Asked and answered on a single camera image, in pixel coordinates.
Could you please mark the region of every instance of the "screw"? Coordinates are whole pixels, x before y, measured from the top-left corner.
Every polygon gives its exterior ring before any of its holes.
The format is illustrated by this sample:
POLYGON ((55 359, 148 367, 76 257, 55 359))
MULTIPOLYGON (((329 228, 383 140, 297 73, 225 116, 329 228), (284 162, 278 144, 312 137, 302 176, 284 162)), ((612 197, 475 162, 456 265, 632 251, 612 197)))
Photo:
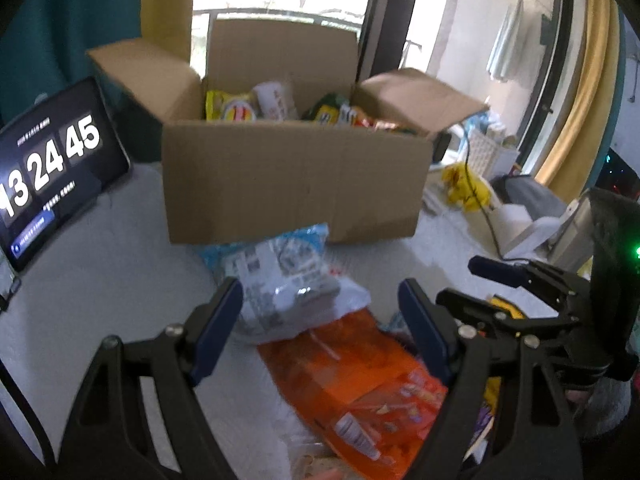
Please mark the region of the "screw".
POLYGON ((184 327, 180 323, 171 323, 171 325, 164 329, 164 333, 169 337, 180 337, 184 334, 184 327))
POLYGON ((473 339, 478 335, 478 330, 471 325, 463 325, 458 329, 458 334, 464 339, 473 339))
POLYGON ((529 348, 533 348, 534 350, 540 346, 540 339, 538 339, 533 334, 527 334, 526 336, 524 336, 524 338, 522 338, 522 340, 524 341, 524 344, 526 346, 528 346, 529 348))
POLYGON ((108 335, 102 340, 102 348, 111 350, 120 344, 120 338, 116 335, 108 335))

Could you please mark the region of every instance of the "yellow snack bag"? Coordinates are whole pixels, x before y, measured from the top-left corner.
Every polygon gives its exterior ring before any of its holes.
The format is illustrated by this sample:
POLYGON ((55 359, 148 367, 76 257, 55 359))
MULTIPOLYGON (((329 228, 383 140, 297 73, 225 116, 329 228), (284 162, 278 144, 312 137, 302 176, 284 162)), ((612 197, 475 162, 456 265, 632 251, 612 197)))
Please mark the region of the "yellow snack bag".
POLYGON ((209 90, 205 98, 207 121, 255 121, 257 114, 250 93, 233 95, 222 90, 209 90))

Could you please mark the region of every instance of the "clock display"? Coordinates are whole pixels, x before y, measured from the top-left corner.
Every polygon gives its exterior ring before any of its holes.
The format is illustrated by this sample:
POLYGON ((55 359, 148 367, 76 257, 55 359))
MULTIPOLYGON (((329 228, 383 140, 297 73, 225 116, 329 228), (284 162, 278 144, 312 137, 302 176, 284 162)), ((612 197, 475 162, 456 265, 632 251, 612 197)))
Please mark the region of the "clock display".
POLYGON ((92 78, 0 132, 0 245, 22 270, 62 224, 129 170, 92 78))

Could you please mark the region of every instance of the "yellow curtain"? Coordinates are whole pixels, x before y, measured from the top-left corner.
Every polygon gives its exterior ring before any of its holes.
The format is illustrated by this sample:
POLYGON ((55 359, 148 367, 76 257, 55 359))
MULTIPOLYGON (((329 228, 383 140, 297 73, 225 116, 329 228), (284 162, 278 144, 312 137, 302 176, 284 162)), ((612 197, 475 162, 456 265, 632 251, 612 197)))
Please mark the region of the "yellow curtain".
POLYGON ((188 61, 193 0, 140 0, 142 37, 188 61))
POLYGON ((587 182, 613 102, 620 20, 614 0, 587 0, 584 65, 566 124, 536 180, 566 202, 577 198, 587 182))

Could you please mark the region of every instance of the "digital clock numbers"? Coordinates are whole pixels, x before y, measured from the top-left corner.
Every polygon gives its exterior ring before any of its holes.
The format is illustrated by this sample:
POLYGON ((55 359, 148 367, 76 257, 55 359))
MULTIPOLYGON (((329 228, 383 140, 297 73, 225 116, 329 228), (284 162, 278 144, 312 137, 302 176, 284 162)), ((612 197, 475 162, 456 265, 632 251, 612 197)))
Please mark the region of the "digital clock numbers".
MULTIPOLYGON (((60 153, 60 147, 63 147, 68 163, 74 166, 102 146, 100 132, 93 123, 91 114, 85 114, 80 119, 60 128, 58 139, 60 144, 56 143, 54 136, 44 139, 23 159, 29 180, 37 195, 66 173, 65 160, 60 153)), ((0 216, 4 225, 9 227, 14 218, 19 216, 30 203, 31 196, 22 171, 20 168, 15 168, 9 172, 6 187, 4 183, 0 183, 0 216)))

